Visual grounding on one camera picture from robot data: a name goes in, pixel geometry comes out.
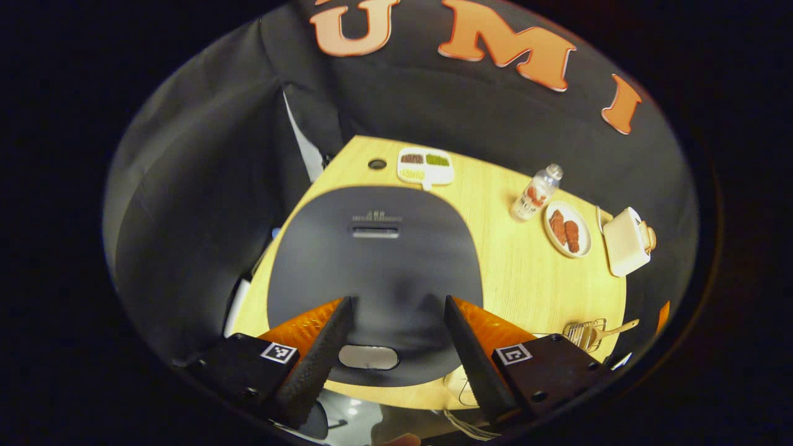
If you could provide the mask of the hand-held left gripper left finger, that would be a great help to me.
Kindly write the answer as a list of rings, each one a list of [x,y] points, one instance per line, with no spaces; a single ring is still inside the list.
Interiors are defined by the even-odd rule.
[[[340,297],[270,328],[236,333],[182,368],[250,415],[297,428],[325,387],[354,325],[354,297]]]

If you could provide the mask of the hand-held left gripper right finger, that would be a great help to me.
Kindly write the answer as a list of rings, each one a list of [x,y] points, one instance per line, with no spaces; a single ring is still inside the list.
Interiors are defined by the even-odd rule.
[[[444,323],[492,424],[544,418],[612,375],[563,335],[537,337],[458,297],[445,298]]]

